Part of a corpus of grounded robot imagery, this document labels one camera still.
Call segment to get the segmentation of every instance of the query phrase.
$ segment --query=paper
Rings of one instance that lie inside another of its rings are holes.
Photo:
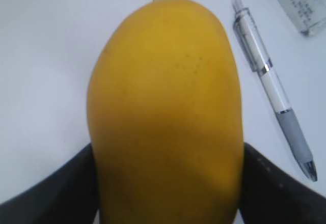
[[[299,32],[318,33],[326,24],[326,0],[279,0]]]

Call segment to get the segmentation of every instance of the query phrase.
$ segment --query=mango skin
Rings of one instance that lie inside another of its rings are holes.
[[[241,94],[209,10],[167,0],[126,18],[99,57],[87,111],[102,223],[232,223]]]

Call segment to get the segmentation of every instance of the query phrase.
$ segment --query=pen grip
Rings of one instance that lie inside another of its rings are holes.
[[[312,153],[307,145],[306,139],[300,129],[299,122],[291,109],[285,113],[276,113],[283,133],[289,143],[295,159],[299,163],[313,160]]]

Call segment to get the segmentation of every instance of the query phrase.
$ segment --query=pen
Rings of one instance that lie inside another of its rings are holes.
[[[259,75],[296,161],[306,177],[315,182],[317,181],[317,172],[312,153],[273,68],[250,11],[243,7],[241,0],[233,0],[232,5],[235,11],[234,30],[251,69]]]

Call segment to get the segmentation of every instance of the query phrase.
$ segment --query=white table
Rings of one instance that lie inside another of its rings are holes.
[[[90,141],[86,92],[92,68],[119,23],[151,1],[0,0],[0,203],[53,173]],[[314,154],[318,182],[312,183],[293,159],[238,45],[231,0],[195,1],[210,9],[228,33],[241,82],[246,142],[326,195],[326,31],[306,39],[277,0],[243,0]]]

